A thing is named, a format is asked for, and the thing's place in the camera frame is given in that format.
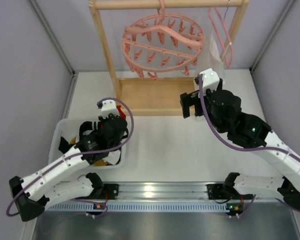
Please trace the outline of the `plain black sock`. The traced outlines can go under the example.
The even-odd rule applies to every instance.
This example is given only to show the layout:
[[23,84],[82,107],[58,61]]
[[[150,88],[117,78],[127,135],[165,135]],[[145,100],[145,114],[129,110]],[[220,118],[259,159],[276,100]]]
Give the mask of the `plain black sock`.
[[72,146],[73,146],[73,144],[70,144],[63,136],[60,137],[58,150],[62,154],[65,154],[66,152],[68,152]]

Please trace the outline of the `pink round clip hanger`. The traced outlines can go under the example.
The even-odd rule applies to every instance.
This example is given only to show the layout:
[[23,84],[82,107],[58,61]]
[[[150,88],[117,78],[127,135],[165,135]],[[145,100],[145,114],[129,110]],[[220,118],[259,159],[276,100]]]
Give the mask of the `pink round clip hanger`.
[[163,0],[157,13],[124,28],[122,53],[131,72],[139,78],[158,80],[158,75],[179,71],[190,75],[203,50],[205,33],[193,19],[166,11]]

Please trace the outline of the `red sock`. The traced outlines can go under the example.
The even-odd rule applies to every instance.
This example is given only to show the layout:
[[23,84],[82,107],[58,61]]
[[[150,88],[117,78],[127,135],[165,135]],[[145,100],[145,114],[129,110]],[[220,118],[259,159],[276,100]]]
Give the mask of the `red sock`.
[[122,118],[122,119],[124,119],[124,120],[126,120],[126,114],[122,111],[122,106],[121,105],[117,105],[116,106],[116,109],[118,110],[118,113],[119,113],[119,116]]

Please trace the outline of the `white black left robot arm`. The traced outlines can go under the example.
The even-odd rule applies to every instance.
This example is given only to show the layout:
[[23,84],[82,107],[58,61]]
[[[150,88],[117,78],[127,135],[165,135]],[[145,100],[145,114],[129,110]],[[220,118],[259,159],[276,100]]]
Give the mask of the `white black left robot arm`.
[[96,199],[104,192],[104,183],[95,172],[64,182],[70,175],[97,162],[121,158],[122,141],[129,137],[128,123],[120,115],[85,121],[78,129],[75,143],[60,139],[60,158],[26,177],[9,180],[11,195],[23,222],[40,216],[47,208],[72,199]]

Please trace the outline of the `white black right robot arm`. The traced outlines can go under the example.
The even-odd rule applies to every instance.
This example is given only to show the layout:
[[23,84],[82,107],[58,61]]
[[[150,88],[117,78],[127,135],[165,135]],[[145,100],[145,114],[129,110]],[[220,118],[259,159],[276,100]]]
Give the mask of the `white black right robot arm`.
[[281,173],[280,176],[249,176],[231,172],[223,182],[228,196],[263,196],[275,198],[300,212],[300,156],[284,144],[260,117],[242,112],[241,99],[216,87],[180,95],[184,118],[204,116],[212,133],[227,147],[253,153]]

